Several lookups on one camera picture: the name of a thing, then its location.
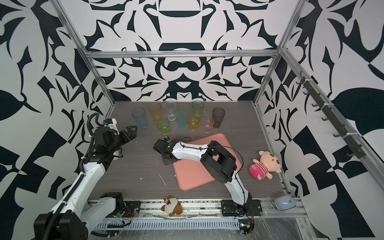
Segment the pink rectangular tray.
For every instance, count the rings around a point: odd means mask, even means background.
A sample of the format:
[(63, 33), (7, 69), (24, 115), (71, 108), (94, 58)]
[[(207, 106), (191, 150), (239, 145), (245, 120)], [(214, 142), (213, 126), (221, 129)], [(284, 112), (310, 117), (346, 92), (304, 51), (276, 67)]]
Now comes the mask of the pink rectangular tray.
[(215, 141), (229, 152), (233, 158), (234, 170), (231, 170), (229, 183), (232, 182), (234, 174), (240, 169), (241, 164), (236, 153), (232, 150), (231, 145), (224, 134), (215, 134), (196, 140), (191, 144), (177, 142), (175, 143), (172, 154), (177, 162), (173, 163), (179, 187), (183, 191), (202, 186), (212, 182), (214, 178), (201, 162), (201, 156), (204, 153), (216, 151), (219, 147), (212, 147), (211, 142)]

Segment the blue translucent glass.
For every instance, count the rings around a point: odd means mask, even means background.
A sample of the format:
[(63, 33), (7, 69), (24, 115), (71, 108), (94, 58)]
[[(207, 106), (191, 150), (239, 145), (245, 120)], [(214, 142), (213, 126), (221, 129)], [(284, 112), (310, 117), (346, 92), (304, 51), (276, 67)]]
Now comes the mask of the blue translucent glass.
[(148, 120), (146, 117), (146, 111), (143, 108), (135, 108), (132, 111), (132, 116), (135, 119), (137, 125), (141, 129), (145, 129), (148, 127)]

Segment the orange translucent glass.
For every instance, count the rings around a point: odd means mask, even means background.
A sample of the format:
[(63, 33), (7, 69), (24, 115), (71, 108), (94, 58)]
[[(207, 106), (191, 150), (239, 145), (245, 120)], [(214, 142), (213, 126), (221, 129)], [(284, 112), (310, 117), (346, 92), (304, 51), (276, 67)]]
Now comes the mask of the orange translucent glass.
[(161, 121), (163, 119), (161, 104), (151, 103), (148, 107), (148, 110), (150, 111), (150, 114), (156, 123), (158, 123), (159, 121)]

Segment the clear glass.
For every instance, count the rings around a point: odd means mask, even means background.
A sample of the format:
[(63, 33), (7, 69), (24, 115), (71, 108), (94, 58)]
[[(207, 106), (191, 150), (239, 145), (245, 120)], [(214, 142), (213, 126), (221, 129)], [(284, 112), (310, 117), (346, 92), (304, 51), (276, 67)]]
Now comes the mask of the clear glass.
[(176, 119), (177, 103), (175, 101), (166, 101), (164, 102), (164, 109), (168, 120), (174, 121)]

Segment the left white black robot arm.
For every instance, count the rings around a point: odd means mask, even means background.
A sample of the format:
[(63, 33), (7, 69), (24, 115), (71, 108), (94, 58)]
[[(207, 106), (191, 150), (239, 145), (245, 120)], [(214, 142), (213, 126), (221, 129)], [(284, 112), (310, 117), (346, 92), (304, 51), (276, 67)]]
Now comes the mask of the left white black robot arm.
[(122, 193), (110, 192), (101, 196), (86, 210), (90, 194), (98, 181), (118, 156), (121, 147), (137, 137), (137, 126), (118, 132), (109, 125), (99, 127), (93, 134), (95, 144), (81, 172), (62, 199), (34, 222), (37, 240), (86, 240), (95, 227), (108, 215), (116, 215), (125, 208)]

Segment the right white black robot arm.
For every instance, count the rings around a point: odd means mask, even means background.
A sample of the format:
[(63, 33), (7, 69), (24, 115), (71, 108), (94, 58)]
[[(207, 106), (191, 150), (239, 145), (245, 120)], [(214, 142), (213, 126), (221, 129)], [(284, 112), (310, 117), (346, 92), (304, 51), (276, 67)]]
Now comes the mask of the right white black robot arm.
[(231, 147), (222, 146), (217, 141), (207, 145), (193, 145), (182, 141), (158, 139), (153, 149), (161, 154), (164, 165), (181, 160), (200, 162), (216, 181), (224, 183), (237, 208), (245, 211), (250, 208), (252, 195), (244, 187)]

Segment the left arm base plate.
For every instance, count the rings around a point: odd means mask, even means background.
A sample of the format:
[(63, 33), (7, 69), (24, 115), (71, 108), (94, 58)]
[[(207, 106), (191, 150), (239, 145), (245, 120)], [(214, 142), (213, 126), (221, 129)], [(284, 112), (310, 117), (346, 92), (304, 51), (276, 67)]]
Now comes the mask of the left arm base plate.
[(125, 201), (124, 207), (117, 211), (107, 215), (107, 218), (131, 218), (140, 212), (141, 201)]

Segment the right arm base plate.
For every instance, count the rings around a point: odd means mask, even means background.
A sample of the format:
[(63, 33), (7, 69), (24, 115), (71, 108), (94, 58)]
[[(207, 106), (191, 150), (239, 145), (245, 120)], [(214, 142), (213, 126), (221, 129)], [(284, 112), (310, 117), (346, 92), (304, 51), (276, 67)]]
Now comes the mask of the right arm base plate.
[(221, 200), (221, 211), (225, 217), (260, 216), (263, 211), (260, 200), (248, 199), (244, 206), (232, 200)]

